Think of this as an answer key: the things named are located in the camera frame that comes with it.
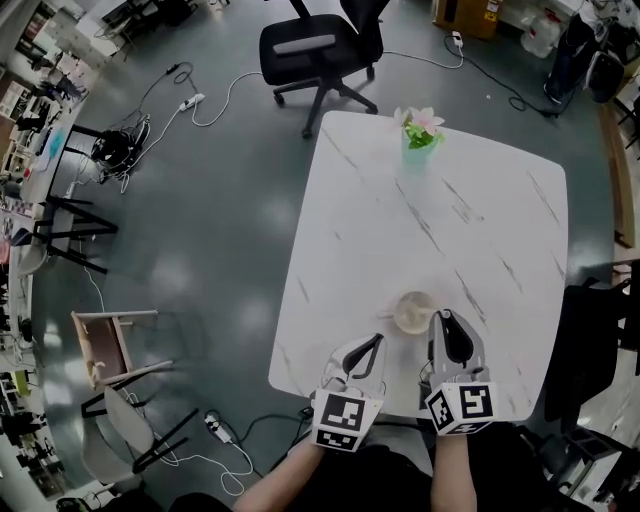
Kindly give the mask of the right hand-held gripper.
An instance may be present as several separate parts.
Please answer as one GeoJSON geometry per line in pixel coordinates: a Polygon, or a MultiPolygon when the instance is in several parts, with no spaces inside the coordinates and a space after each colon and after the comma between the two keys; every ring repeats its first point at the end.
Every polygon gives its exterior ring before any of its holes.
{"type": "Polygon", "coordinates": [[[481,338],[452,309],[433,314],[429,336],[430,359],[419,373],[418,418],[429,420],[440,436],[479,432],[498,416],[497,385],[480,354],[481,338]]]}

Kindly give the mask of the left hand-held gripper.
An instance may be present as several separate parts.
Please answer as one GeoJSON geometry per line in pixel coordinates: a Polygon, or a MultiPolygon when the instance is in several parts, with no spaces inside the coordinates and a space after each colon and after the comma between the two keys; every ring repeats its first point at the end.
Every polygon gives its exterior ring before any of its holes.
{"type": "Polygon", "coordinates": [[[312,394],[310,439],[317,446],[356,452],[382,411],[386,339],[370,334],[336,349],[312,394]]]}

